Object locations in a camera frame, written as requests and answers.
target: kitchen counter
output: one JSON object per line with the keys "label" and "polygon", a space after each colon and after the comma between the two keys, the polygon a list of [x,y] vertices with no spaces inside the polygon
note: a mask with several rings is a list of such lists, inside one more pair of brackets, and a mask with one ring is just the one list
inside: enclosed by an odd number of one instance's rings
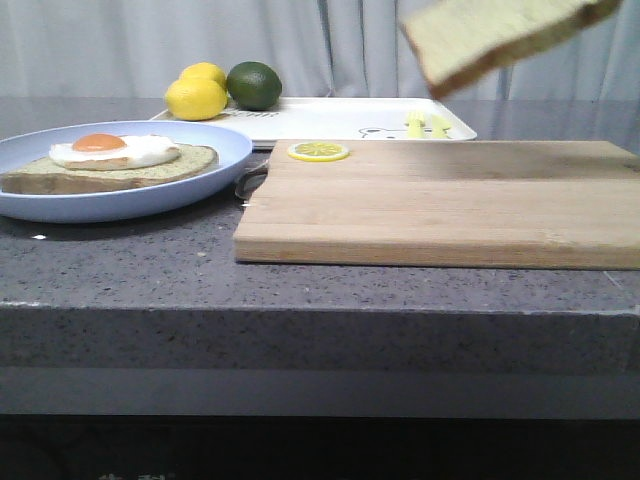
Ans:
{"label": "kitchen counter", "polygon": [[[640,153],[638,102],[446,105],[479,139]],[[0,98],[0,138],[162,109]],[[640,271],[239,264],[241,215],[230,187],[123,222],[0,217],[0,414],[640,418]]]}

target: lime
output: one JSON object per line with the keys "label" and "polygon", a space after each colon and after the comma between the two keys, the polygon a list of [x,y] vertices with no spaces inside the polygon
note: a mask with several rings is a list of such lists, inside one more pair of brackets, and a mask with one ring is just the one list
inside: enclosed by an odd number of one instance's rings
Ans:
{"label": "lime", "polygon": [[306,162],[334,162],[349,155],[349,149],[339,143],[295,143],[287,149],[290,157]]}
{"label": "lime", "polygon": [[224,89],[227,89],[227,76],[224,70],[215,63],[200,62],[189,65],[180,73],[180,78],[208,78]]}
{"label": "lime", "polygon": [[243,62],[229,71],[227,90],[240,108],[267,110],[278,102],[282,82],[270,66],[260,62]]}
{"label": "lime", "polygon": [[227,106],[227,93],[207,78],[179,78],[167,89],[164,101],[176,118],[207,120]]}

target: falling bread slice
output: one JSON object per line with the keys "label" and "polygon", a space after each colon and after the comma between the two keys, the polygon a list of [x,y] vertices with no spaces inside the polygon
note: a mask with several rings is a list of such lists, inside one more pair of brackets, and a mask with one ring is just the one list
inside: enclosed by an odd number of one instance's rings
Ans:
{"label": "falling bread slice", "polygon": [[494,68],[543,52],[610,15],[622,0],[440,0],[402,23],[440,99]]}
{"label": "falling bread slice", "polygon": [[179,144],[180,156],[151,167],[127,170],[69,170],[49,157],[34,160],[0,177],[2,191],[32,195],[111,192],[149,187],[196,176],[218,163],[211,147]]}

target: curtain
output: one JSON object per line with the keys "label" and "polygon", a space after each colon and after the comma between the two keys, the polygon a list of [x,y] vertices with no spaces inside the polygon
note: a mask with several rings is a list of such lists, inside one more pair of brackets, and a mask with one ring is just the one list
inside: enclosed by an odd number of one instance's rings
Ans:
{"label": "curtain", "polygon": [[[0,0],[0,95],[161,97],[185,66],[271,65],[286,96],[428,97],[401,19],[436,0]],[[640,99],[640,2],[452,99]]]}

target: wooden cutting board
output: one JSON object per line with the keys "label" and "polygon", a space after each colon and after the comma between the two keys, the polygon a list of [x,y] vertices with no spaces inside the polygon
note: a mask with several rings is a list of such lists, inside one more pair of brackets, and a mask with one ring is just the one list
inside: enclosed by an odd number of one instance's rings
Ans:
{"label": "wooden cutting board", "polygon": [[640,157],[603,141],[341,142],[290,158],[234,234],[238,261],[640,268]]}

